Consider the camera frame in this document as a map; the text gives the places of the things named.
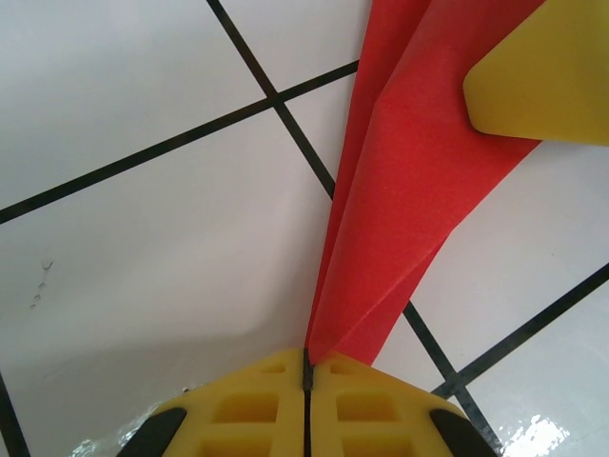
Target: yellow corner piece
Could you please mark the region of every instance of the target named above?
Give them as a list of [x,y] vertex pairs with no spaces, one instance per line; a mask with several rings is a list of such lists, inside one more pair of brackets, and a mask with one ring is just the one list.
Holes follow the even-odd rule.
[[429,416],[436,408],[463,417],[435,395],[333,354],[315,367],[311,455],[452,457]]
[[187,411],[163,457],[303,454],[303,350],[279,352],[164,403]]
[[469,71],[484,133],[609,146],[609,1],[546,0]]

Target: black rubber pad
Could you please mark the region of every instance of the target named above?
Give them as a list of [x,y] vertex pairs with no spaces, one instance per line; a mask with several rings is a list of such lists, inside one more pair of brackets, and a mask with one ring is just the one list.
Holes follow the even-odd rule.
[[497,457],[467,419],[445,409],[434,409],[429,417],[454,457]]
[[181,407],[149,417],[117,457],[163,457],[185,417],[187,411]]

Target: red cloth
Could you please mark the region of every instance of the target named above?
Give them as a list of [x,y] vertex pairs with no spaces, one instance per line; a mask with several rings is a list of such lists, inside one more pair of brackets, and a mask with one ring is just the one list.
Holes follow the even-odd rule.
[[465,74],[543,0],[375,0],[306,335],[371,364],[451,230],[537,141],[477,133]]

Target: square hole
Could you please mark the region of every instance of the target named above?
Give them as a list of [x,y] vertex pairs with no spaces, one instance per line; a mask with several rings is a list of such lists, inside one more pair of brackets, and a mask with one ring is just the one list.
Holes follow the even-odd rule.
[[226,397],[216,409],[213,422],[219,424],[275,422],[279,395],[239,393]]
[[341,422],[396,422],[399,420],[389,395],[376,392],[344,393],[336,397]]
[[199,457],[268,457],[270,448],[270,438],[237,436],[206,441]]
[[412,446],[404,438],[348,437],[343,438],[344,457],[412,457]]

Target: tile floor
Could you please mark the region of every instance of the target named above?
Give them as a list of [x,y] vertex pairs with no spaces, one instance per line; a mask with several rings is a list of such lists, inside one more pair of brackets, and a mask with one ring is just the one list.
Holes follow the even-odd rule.
[[[369,1],[221,0],[275,106],[217,0],[43,3],[0,0],[0,371],[24,437],[0,395],[0,457],[110,456],[157,402],[302,342]],[[375,366],[506,456],[603,455],[607,233],[609,150],[542,144]]]

